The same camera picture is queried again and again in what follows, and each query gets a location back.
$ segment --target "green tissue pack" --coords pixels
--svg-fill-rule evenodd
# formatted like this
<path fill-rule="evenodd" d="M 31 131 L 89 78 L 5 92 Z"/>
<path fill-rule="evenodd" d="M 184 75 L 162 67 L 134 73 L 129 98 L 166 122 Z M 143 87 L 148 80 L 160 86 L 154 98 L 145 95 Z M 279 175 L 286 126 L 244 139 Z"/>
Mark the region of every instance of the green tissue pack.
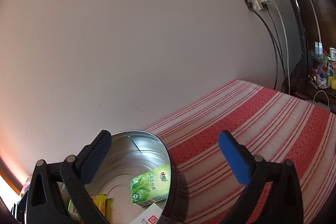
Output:
<path fill-rule="evenodd" d="M 131 199 L 134 204 L 146 206 L 168 197 L 170 167 L 168 164 L 131 178 Z"/>

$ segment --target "metal bucket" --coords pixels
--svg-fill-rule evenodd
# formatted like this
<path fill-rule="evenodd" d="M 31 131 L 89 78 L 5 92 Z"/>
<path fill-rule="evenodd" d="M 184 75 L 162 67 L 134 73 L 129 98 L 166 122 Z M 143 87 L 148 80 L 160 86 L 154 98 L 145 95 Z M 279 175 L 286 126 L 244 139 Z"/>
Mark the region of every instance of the metal bucket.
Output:
<path fill-rule="evenodd" d="M 112 147 L 91 184 L 86 186 L 90 196 L 107 194 L 112 210 L 107 220 L 113 224 L 129 224 L 148 206 L 140 207 L 131 201 L 130 179 L 165 164 L 170 165 L 171 183 L 166 200 L 157 203 L 163 209 L 156 224 L 183 223 L 188 211 L 188 188 L 184 175 L 155 135 L 145 131 L 124 131 L 114 134 Z"/>

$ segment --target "white cable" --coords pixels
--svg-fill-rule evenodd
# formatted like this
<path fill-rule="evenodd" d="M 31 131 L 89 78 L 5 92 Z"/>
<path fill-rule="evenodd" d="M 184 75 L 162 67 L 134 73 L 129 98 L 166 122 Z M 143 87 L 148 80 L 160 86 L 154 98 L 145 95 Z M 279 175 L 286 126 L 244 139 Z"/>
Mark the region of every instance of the white cable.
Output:
<path fill-rule="evenodd" d="M 289 78 L 289 56 L 288 56 L 288 42 L 287 42 L 287 35 L 286 35 L 286 29 L 285 29 L 285 25 L 284 25 L 284 21 L 282 20 L 282 16 L 280 14 L 280 11 L 277 7 L 277 5 L 275 4 L 275 2 L 273 0 L 266 0 L 266 1 L 270 1 L 274 4 L 274 6 L 276 7 L 276 9 L 278 10 L 278 13 L 279 13 L 279 16 L 280 16 L 280 19 L 281 19 L 281 24 L 282 24 L 282 28 L 283 28 L 283 33 L 285 35 L 285 41 L 286 41 L 286 50 L 287 50 L 287 72 L 288 72 L 288 94 L 290 95 L 291 93 L 291 81 L 290 81 L 290 78 Z"/>
<path fill-rule="evenodd" d="M 317 93 L 319 92 L 324 92 L 324 94 L 326 95 L 327 99 L 328 99 L 328 107 L 329 107 L 329 98 L 328 98 L 328 95 L 326 94 L 326 92 L 324 90 L 319 90 L 318 92 L 315 93 L 315 96 Z"/>

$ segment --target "tablecloth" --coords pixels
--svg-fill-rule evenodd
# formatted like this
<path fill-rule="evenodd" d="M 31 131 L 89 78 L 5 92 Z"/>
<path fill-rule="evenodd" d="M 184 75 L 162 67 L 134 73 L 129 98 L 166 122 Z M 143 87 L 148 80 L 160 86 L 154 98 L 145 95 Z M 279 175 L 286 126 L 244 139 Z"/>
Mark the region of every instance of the tablecloth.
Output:
<path fill-rule="evenodd" d="M 294 162 L 304 222 L 309 223 L 336 182 L 335 115 L 290 95 L 235 80 L 149 128 L 187 179 L 187 224 L 219 223 L 244 189 L 219 150 L 217 136 L 222 130 L 229 130 L 253 155 Z M 269 184 L 264 190 L 250 222 L 258 216 Z"/>

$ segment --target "flat screen tv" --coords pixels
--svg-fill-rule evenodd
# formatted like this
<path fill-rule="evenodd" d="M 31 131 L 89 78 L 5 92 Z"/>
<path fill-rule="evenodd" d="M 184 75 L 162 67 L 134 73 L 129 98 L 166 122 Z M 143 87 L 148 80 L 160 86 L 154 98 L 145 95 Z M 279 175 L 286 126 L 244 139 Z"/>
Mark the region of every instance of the flat screen tv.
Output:
<path fill-rule="evenodd" d="M 308 51 L 314 51 L 315 41 L 319 41 L 319 31 L 310 0 L 290 0 L 299 29 L 301 43 L 300 78 L 308 84 Z"/>

